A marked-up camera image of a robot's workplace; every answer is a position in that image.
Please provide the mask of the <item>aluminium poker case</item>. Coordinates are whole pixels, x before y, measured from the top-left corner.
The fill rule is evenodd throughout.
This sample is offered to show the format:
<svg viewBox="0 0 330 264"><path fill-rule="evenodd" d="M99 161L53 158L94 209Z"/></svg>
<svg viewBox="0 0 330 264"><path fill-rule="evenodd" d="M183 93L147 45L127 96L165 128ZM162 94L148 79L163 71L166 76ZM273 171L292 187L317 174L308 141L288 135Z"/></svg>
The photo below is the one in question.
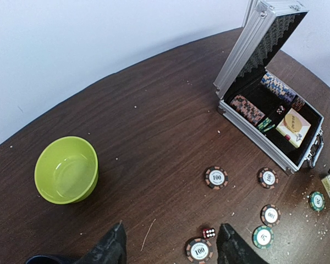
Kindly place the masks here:
<svg viewBox="0 0 330 264"><path fill-rule="evenodd" d="M295 148L277 130L292 108L261 84L268 64L307 15L300 1L255 1L249 8L244 29L214 81L219 98L218 110L288 174L304 163L315 167L323 149L323 115L305 100L300 111L310 124L301 146ZM273 125L259 131L236 112L230 102L242 95L272 119ZM285 112L276 113L282 105Z"/></svg>

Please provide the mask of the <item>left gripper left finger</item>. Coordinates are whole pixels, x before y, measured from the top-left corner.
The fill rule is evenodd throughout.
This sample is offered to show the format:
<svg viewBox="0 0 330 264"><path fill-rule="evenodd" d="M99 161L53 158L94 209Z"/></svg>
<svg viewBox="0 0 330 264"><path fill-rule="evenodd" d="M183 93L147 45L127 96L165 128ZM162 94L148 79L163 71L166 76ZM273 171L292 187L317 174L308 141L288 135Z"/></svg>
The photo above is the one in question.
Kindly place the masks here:
<svg viewBox="0 0 330 264"><path fill-rule="evenodd" d="M115 224L77 263L126 263L127 235L122 221Z"/></svg>

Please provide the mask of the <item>green poker chip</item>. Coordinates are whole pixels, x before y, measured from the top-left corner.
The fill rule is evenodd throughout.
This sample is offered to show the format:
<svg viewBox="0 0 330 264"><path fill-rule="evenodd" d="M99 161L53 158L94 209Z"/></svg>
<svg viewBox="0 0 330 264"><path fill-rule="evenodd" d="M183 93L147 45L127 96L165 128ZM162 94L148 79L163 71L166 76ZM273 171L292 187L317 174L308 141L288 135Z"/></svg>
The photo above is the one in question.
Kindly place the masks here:
<svg viewBox="0 0 330 264"><path fill-rule="evenodd" d="M259 249L268 249L274 241L272 228L261 225L258 226L252 234L253 244Z"/></svg>
<svg viewBox="0 0 330 264"><path fill-rule="evenodd" d="M324 195L319 191L312 192L309 198L309 204L314 211L322 211L325 207Z"/></svg>

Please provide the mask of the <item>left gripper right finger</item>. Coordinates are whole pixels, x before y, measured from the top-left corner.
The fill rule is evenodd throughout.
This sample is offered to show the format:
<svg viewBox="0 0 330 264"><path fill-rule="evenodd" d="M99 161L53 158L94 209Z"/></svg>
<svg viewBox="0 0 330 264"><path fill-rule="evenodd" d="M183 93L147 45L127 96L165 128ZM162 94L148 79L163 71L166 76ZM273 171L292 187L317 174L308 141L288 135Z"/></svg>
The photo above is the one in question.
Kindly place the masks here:
<svg viewBox="0 0 330 264"><path fill-rule="evenodd" d="M217 234L217 263L264 263L248 243L228 223L221 224Z"/></svg>

